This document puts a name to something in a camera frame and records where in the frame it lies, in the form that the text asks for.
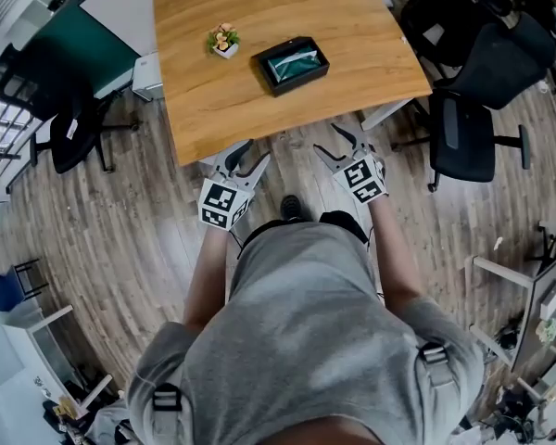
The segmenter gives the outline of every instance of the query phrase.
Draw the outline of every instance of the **shoe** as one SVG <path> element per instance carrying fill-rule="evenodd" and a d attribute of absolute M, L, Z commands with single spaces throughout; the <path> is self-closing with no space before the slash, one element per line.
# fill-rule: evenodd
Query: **shoe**
<path fill-rule="evenodd" d="M 291 221 L 296 219 L 305 220 L 305 216 L 303 215 L 303 207 L 295 195 L 288 195 L 287 197 L 283 198 L 282 202 L 280 203 L 280 216 L 282 217 L 283 221 Z"/>

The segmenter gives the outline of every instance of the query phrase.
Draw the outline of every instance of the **strap buckle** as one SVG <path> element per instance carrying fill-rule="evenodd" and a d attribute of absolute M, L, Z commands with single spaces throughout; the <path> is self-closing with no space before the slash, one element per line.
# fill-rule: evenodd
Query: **strap buckle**
<path fill-rule="evenodd" d="M 420 355 L 435 388 L 453 384 L 454 379 L 449 368 L 449 356 L 444 346 L 432 341 L 428 342 L 420 348 Z"/>
<path fill-rule="evenodd" d="M 180 412 L 181 391 L 168 382 L 161 384 L 152 393 L 152 408 L 154 411 Z"/>

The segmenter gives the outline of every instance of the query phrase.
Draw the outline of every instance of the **floor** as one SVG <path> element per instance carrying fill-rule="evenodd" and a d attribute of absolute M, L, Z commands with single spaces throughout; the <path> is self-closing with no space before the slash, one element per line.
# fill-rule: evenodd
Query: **floor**
<path fill-rule="evenodd" d="M 100 171 L 96 153 L 64 175 L 54 171 L 48 153 L 12 185 L 12 200 L 0 222 L 0 272 L 12 263 L 41 258 L 50 287 L 45 309 L 71 304 L 74 321 L 60 333 L 71 354 L 99 361 L 123 388 L 141 352 L 167 320 L 178 320 L 204 234 L 196 200 L 206 167 L 175 163 L 164 104 L 145 104 L 131 93 L 112 110 L 122 122 L 136 113 L 136 133 L 113 133 L 106 155 L 117 170 Z M 396 113 L 367 135 L 385 159 L 387 187 L 424 285 L 442 307 L 467 328 L 477 323 L 494 333 L 524 306 L 518 286 L 499 282 L 465 266 L 473 255 L 533 272 L 525 255 L 539 246 L 539 220 L 556 221 L 556 101 L 536 87 L 494 113 L 497 134 L 517 135 L 523 123 L 531 139 L 532 166 L 521 169 L 519 153 L 497 148 L 496 178 L 490 184 L 441 179 L 431 195 L 428 146 L 392 153 L 392 141 L 411 137 L 411 109 Z M 337 118 L 358 123 L 355 114 Z M 368 232 L 368 211 L 357 207 L 315 156 L 320 143 L 334 152 L 347 145 L 320 121 L 258 140 L 244 166 L 270 150 L 272 160 L 260 181 L 255 203 L 236 234 L 244 239 L 256 226 L 276 218 L 281 198 L 300 196 L 315 216 L 347 210 Z M 499 238 L 502 242 L 498 248 Z M 238 246 L 231 241 L 230 277 Z M 543 358 L 523 371 L 533 377 Z M 514 376 L 498 361 L 487 367 L 485 390 L 474 406 L 483 417 L 497 388 Z"/>

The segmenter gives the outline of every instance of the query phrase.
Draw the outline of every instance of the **potted plant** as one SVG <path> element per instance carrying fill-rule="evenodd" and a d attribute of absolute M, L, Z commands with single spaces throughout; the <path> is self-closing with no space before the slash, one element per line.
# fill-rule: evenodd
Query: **potted plant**
<path fill-rule="evenodd" d="M 208 34 L 208 50 L 226 59 L 231 57 L 239 49 L 239 36 L 231 23 L 223 23 L 213 32 Z"/>

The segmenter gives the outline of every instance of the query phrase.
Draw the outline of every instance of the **small flower pot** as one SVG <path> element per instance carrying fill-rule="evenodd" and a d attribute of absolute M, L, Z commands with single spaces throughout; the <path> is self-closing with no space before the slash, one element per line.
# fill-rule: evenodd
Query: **small flower pot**
<path fill-rule="evenodd" d="M 239 44 L 238 43 L 231 44 L 224 51 L 221 51 L 219 48 L 213 48 L 213 49 L 217 55 L 222 56 L 225 59 L 229 59 L 232 55 L 234 55 L 237 52 L 237 50 L 239 49 Z"/>

